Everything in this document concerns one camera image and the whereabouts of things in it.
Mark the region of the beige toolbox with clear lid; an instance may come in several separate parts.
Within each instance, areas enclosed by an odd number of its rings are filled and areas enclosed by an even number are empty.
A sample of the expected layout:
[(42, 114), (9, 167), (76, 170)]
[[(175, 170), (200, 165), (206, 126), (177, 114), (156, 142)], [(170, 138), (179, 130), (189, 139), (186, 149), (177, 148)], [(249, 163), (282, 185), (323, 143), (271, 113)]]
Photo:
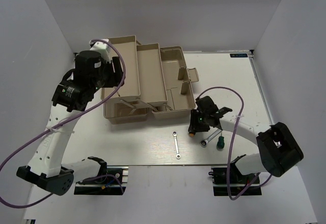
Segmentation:
[(192, 84), (199, 81), (195, 68), (186, 65), (180, 46), (141, 44), (136, 36), (108, 39), (123, 57), (125, 84), (103, 105), (103, 116), (112, 124), (155, 119), (177, 119), (195, 108)]

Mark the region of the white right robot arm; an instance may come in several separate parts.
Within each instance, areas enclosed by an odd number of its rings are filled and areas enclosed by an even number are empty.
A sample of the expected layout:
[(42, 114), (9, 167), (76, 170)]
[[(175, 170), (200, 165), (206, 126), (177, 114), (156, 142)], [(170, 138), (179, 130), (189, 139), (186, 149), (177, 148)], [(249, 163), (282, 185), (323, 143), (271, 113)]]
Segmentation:
[(246, 120), (228, 107), (218, 108), (209, 96), (196, 99), (191, 111), (190, 135), (208, 132), (210, 128), (235, 132), (258, 147), (259, 152), (239, 156), (230, 163), (230, 177), (243, 182), (249, 174), (270, 173), (280, 177), (304, 158), (289, 128), (281, 122), (274, 125)]

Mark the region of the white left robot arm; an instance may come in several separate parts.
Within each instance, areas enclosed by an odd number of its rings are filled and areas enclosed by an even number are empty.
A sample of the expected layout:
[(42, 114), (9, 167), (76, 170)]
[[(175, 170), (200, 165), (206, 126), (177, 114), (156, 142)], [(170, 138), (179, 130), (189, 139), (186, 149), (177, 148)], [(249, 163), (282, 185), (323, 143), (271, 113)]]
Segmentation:
[(86, 179), (101, 183), (107, 179), (107, 163), (90, 156), (62, 164), (63, 155), (78, 119), (100, 88), (119, 89), (124, 85), (125, 65), (119, 55), (104, 59), (97, 51), (81, 51), (75, 67), (67, 71), (52, 97), (45, 134), (34, 156), (16, 175), (55, 195), (64, 195), (75, 182)]

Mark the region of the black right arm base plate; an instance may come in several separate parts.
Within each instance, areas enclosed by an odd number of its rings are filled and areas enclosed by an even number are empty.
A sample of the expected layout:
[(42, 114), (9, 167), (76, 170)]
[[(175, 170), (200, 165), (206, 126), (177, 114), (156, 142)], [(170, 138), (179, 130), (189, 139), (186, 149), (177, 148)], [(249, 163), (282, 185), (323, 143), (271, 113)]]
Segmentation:
[[(215, 197), (227, 197), (227, 182), (226, 182), (226, 167), (213, 167), (208, 172), (212, 178), (213, 194)], [(240, 175), (239, 173), (230, 172), (230, 190), (233, 197), (238, 195), (255, 177), (255, 174)], [(262, 195), (260, 179), (254, 183), (244, 192), (243, 196), (259, 196)]]

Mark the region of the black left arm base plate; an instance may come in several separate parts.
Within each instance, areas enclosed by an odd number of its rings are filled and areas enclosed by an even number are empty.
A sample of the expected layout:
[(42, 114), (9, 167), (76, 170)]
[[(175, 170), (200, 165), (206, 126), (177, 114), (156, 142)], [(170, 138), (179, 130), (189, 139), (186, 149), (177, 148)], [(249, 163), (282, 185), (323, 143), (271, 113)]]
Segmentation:
[(74, 195), (123, 195), (128, 181), (127, 166), (113, 166), (106, 169), (106, 174), (114, 175), (120, 182), (120, 185), (113, 177), (106, 176), (101, 179), (76, 183)]

